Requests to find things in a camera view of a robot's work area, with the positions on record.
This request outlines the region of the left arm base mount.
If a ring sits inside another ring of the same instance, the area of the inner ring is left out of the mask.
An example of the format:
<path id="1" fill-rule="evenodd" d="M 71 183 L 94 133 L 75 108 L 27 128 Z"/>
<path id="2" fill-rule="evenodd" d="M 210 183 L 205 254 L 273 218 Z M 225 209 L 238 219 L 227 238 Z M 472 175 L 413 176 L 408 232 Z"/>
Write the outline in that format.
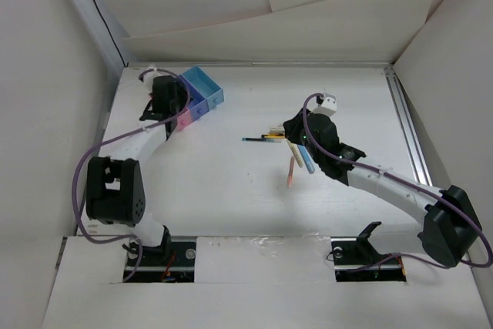
<path id="1" fill-rule="evenodd" d="M 193 283 L 195 280 L 196 237 L 172 237 L 166 229 L 158 247 L 144 247 L 142 259 L 132 274 L 138 260 L 138 245 L 132 241 L 123 244 L 127 252 L 123 271 L 124 283 Z"/>

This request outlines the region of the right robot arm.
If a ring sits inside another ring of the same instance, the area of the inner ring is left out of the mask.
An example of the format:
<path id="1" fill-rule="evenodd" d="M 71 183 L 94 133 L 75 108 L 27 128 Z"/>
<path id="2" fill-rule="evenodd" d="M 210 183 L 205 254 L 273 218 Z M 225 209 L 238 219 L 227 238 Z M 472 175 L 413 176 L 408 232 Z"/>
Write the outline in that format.
<path id="1" fill-rule="evenodd" d="M 462 188 L 425 186 L 370 161 L 364 151 L 342 143 L 336 125 L 320 111 L 301 109 L 283 123 L 283 129 L 290 142 L 306 149 L 325 176 L 372 194 L 410 216 L 415 225 L 397 235 L 410 237 L 412 246 L 428 255 L 429 264 L 456 267 L 476 240 L 492 252 Z"/>

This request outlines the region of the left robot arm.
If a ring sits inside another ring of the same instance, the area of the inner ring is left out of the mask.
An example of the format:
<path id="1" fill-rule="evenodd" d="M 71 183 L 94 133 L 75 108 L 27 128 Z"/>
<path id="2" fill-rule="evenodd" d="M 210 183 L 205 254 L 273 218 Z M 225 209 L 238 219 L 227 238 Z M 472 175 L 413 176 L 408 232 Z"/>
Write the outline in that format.
<path id="1" fill-rule="evenodd" d="M 191 99 L 182 78 L 153 78 L 150 101 L 142 118 L 148 126 L 121 138 L 108 156 L 91 158 L 87 169 L 86 215 L 102 224 L 120 224 L 132 229 L 154 264 L 171 258 L 166 227 L 146 211 L 142 168 L 151 155 L 171 137 L 178 117 Z"/>

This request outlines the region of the black teal pen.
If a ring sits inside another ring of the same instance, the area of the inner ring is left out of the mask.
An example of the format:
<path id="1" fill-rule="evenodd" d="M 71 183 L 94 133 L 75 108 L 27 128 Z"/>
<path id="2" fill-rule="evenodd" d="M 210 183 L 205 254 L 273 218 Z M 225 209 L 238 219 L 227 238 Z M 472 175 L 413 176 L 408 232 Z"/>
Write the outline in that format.
<path id="1" fill-rule="evenodd" d="M 250 143 L 281 143 L 282 139 L 266 138 L 266 137 L 243 137 L 242 141 Z"/>

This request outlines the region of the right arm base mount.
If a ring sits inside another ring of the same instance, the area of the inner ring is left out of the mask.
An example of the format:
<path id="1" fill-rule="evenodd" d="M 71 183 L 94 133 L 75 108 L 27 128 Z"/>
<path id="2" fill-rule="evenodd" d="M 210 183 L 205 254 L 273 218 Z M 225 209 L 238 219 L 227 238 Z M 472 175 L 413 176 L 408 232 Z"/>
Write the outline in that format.
<path id="1" fill-rule="evenodd" d="M 369 241 L 381 221 L 368 224 L 355 237 L 331 237 L 326 260 L 334 265 L 336 282 L 406 282 L 400 257 L 383 261 L 389 253 L 378 253 Z"/>

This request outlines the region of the orange pink pen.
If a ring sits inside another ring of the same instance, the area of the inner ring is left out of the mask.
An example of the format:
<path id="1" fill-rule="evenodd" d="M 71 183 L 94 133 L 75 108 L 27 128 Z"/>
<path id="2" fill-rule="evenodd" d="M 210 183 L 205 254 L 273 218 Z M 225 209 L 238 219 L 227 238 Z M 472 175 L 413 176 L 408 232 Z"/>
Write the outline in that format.
<path id="1" fill-rule="evenodd" d="M 290 158 L 290 166 L 287 174 L 287 188 L 291 188 L 292 182 L 293 182 L 293 170 L 294 170 L 294 165 L 295 165 L 295 157 L 291 156 Z"/>

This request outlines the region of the blue highlighter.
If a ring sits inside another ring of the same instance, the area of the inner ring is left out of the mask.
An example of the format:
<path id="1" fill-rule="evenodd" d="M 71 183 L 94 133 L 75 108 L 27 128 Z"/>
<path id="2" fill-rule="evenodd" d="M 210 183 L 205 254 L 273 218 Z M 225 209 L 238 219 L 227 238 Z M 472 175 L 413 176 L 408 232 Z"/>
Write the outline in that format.
<path id="1" fill-rule="evenodd" d="M 304 161 L 304 164 L 305 164 L 305 167 L 307 168 L 308 173 L 314 174 L 315 173 L 315 167 L 313 165 L 310 154 L 307 152 L 307 150 L 304 146 L 298 146 L 297 148 L 300 152 L 302 160 Z"/>

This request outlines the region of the pale yellow highlighter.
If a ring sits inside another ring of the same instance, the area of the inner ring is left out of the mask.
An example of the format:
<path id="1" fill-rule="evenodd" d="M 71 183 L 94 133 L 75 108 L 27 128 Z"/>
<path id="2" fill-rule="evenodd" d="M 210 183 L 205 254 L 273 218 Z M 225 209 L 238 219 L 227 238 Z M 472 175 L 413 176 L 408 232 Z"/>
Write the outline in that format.
<path id="1" fill-rule="evenodd" d="M 297 165 L 300 168 L 303 168 L 304 167 L 304 161 L 302 160 L 302 157 L 300 155 L 300 152 L 297 149 L 297 146 L 295 144 L 293 144 L 292 142 L 290 142 L 290 141 L 287 141 L 287 144 L 290 147 L 290 150 L 291 150 L 291 152 L 293 154 L 293 157 L 294 157 Z"/>

